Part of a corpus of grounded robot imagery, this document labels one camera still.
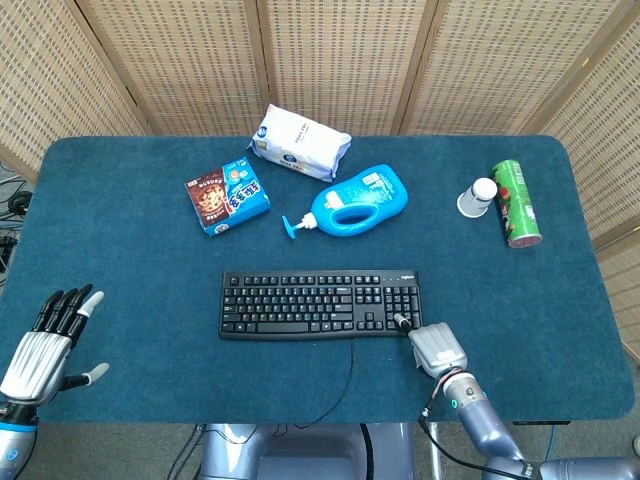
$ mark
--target blue tablecloth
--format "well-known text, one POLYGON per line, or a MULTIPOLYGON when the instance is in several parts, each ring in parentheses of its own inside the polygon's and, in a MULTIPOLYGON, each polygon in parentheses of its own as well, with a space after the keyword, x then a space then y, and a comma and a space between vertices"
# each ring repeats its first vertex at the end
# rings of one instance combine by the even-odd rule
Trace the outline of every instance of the blue tablecloth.
MULTIPOLYGON (((565 149, 543 136, 354 138, 336 181, 377 163, 409 192, 406 210, 352 238, 290 240, 280 221, 327 184, 249 154, 244 137, 84 137, 54 144, 0 301, 0 365, 42 302, 87 282, 105 292, 69 362, 106 361, 90 388, 61 393, 50 421, 387 422, 417 418, 433 387, 406 338, 242 342, 218 337, 230 270, 418 270, 427 321, 447 322, 509 420, 621 416, 628 367, 565 149), (248 155, 271 211, 218 237, 184 182, 248 155), (501 160, 520 160, 544 241, 505 244, 495 205, 461 216, 456 198, 501 160)), ((437 404, 435 420, 454 418, 437 404)))

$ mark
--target spacebar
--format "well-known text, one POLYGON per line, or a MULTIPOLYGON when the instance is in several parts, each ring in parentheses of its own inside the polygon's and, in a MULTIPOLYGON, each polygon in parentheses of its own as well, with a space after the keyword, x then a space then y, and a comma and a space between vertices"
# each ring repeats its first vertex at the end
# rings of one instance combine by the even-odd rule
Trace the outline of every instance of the spacebar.
POLYGON ((303 333, 309 331, 309 324, 295 323, 259 323, 258 333, 303 333))

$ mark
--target green can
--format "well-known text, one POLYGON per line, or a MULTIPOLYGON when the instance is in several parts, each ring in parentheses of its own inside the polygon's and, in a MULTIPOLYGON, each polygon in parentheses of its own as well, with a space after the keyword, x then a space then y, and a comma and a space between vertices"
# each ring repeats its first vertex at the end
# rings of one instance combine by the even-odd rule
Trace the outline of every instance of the green can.
POLYGON ((531 197, 517 160, 505 160, 493 167, 498 185, 498 205, 507 243, 513 248, 530 247, 542 241, 531 197))

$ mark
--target keyboard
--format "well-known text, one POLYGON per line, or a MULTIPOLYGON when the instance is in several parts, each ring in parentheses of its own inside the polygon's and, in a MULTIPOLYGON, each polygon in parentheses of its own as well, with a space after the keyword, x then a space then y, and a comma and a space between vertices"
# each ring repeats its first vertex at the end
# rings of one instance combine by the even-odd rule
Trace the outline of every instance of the keyboard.
POLYGON ((420 327, 418 272, 297 270, 226 272, 220 336, 322 340, 401 335, 400 313, 420 327))

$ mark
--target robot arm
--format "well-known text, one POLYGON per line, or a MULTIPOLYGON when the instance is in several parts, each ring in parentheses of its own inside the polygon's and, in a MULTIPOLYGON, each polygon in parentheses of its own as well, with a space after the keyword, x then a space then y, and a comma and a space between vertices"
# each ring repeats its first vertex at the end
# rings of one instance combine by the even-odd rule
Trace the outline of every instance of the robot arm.
POLYGON ((442 390, 455 409, 475 449, 487 458, 483 480, 640 480, 640 465, 627 458, 574 458, 535 465, 527 462, 475 377, 467 372, 467 357, 446 323, 412 329, 397 314, 409 336, 419 367, 436 379, 436 389, 419 423, 428 433, 433 399, 442 390))
POLYGON ((0 407, 2 479, 16 478, 30 458, 38 428, 37 408, 53 400, 59 391, 91 385, 109 368, 102 363, 90 372, 64 376, 67 358, 104 296, 97 292, 82 303, 91 288, 86 285, 51 295, 13 355, 0 384, 7 400, 0 407))

